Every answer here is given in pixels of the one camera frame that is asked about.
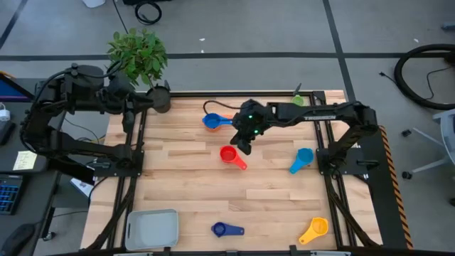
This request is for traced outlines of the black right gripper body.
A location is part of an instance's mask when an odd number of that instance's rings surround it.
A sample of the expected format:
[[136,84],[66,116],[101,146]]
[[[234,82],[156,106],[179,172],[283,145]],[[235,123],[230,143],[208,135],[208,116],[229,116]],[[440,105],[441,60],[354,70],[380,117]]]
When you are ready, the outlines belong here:
[[252,141],[271,127],[267,120],[272,116],[270,107],[264,106],[253,99],[242,103],[240,111],[232,119],[232,126],[244,140]]

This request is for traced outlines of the red measuring cup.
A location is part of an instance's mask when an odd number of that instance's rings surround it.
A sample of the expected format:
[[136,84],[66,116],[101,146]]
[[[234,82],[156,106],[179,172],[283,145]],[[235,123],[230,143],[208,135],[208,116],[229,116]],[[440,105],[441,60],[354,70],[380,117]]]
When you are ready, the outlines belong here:
[[242,170],[247,169],[247,164],[241,159],[233,146],[222,146],[220,148],[220,158],[227,164],[234,164]]

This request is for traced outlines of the light blue measuring cup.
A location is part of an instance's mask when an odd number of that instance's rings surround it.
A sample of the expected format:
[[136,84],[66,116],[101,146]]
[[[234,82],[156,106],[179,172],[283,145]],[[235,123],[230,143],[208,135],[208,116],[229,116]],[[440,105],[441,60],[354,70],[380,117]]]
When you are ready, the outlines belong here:
[[300,169],[305,166],[311,165],[314,160],[313,150],[310,148],[301,148],[296,153],[296,158],[289,168],[291,174],[296,174]]

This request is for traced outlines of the dark indigo measuring cup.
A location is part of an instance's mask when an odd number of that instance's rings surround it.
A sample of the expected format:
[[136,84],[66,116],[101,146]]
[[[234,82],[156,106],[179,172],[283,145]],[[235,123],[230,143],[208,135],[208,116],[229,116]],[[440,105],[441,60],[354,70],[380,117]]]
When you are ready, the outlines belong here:
[[211,227],[212,232],[218,237],[244,235],[245,229],[239,226],[217,222]]

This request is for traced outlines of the yellow measuring cup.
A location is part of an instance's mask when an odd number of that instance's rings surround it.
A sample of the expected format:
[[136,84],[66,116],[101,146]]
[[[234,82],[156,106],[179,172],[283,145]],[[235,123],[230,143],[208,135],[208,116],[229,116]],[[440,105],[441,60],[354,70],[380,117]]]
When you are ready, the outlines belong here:
[[328,232],[328,220],[322,217],[312,218],[308,228],[299,237],[301,245],[306,245],[312,240],[326,235]]

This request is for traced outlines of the green potted plant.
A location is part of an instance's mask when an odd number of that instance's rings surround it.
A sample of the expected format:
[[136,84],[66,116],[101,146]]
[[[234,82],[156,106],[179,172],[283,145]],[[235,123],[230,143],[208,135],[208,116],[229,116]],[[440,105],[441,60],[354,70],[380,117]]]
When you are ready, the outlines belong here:
[[108,45],[111,62],[121,63],[120,70],[134,86],[139,80],[149,86],[146,98],[154,101],[156,112],[168,112],[171,109],[170,87],[159,84],[168,66],[164,42],[154,32],[146,29],[138,32],[132,28],[128,33],[114,32]]

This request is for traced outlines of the black flat panel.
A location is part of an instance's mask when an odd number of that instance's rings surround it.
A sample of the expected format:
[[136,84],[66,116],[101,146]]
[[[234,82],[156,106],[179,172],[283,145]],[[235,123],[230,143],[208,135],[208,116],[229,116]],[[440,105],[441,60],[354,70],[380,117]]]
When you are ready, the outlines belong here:
[[48,168],[71,176],[84,183],[93,185],[94,170],[68,157],[49,159]]

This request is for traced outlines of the white paper sheet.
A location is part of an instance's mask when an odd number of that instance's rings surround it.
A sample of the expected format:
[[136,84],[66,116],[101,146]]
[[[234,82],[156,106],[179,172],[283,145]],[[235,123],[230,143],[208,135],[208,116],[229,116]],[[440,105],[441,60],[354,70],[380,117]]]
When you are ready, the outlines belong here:
[[93,185],[84,183],[76,178],[70,179],[70,183],[83,194],[85,197],[89,197],[90,193],[92,192]]

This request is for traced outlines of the computer monitor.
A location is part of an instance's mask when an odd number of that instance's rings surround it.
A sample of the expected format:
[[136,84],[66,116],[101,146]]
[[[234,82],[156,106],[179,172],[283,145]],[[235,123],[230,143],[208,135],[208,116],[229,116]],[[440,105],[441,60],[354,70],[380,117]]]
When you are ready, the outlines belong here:
[[0,74],[0,102],[32,102],[34,95],[10,78]]

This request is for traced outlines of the yellow sticky note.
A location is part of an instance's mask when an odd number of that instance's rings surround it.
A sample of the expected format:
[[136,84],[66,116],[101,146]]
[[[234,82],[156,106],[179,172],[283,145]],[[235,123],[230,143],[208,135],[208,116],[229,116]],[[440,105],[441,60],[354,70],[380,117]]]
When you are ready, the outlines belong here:
[[37,154],[32,151],[19,151],[14,163],[14,171],[33,170]]

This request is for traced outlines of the black phone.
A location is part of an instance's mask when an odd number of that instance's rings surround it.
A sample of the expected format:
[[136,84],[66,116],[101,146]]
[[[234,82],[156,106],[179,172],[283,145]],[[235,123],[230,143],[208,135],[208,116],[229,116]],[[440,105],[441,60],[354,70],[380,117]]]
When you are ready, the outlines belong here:
[[16,124],[9,121],[0,121],[0,146],[5,145],[11,137]]

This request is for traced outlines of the black desk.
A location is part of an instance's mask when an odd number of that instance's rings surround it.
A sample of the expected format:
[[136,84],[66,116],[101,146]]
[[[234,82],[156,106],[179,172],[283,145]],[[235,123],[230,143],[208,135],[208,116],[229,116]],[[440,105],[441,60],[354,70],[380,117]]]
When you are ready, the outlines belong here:
[[33,256],[37,243],[50,230],[50,223],[44,221],[50,215],[50,209],[74,206],[71,202],[62,202],[64,198],[70,201],[73,199],[74,193],[69,192],[73,186],[70,185],[69,176],[50,169],[46,159],[41,156],[36,158],[34,171],[13,170],[18,153],[26,149],[18,133],[20,122],[25,118],[25,111],[31,107],[31,103],[7,102],[5,105],[12,114],[16,128],[12,138],[0,146],[0,174],[22,175],[23,184],[14,213],[0,214],[0,247],[20,225],[32,223],[35,225],[35,233],[18,256]]

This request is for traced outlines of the backlit black keyboard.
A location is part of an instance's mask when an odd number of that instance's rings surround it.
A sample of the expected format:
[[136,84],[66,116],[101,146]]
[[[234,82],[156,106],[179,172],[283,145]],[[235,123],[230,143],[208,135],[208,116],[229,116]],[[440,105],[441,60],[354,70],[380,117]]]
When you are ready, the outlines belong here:
[[0,215],[13,215],[21,198],[23,176],[0,174]]

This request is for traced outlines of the black computer mouse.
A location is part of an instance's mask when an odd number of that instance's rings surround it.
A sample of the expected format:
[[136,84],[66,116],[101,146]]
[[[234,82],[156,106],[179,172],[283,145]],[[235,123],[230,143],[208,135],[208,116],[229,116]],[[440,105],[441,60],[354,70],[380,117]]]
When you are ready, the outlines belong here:
[[20,225],[7,237],[0,248],[0,256],[18,256],[25,244],[35,233],[35,225],[31,223]]

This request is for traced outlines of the black metal table frame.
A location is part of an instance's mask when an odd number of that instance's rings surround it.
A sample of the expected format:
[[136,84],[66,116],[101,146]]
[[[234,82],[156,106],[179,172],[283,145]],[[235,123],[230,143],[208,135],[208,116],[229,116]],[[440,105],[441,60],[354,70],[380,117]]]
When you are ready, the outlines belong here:
[[[295,245],[299,250],[336,247],[335,232],[301,245],[299,237],[312,218],[330,218],[325,179],[316,164],[289,172],[298,149],[319,146],[326,128],[310,122],[272,128],[252,144],[241,170],[220,159],[220,148],[235,130],[207,130],[205,111],[232,116],[248,99],[261,103],[289,101],[280,92],[240,92],[237,96],[173,97],[165,114],[149,110],[137,117],[144,132],[144,164],[136,183],[134,210],[174,209],[178,242],[173,252],[207,252],[215,256],[243,251],[275,252]],[[223,222],[245,229],[244,235],[218,238],[211,230]]]

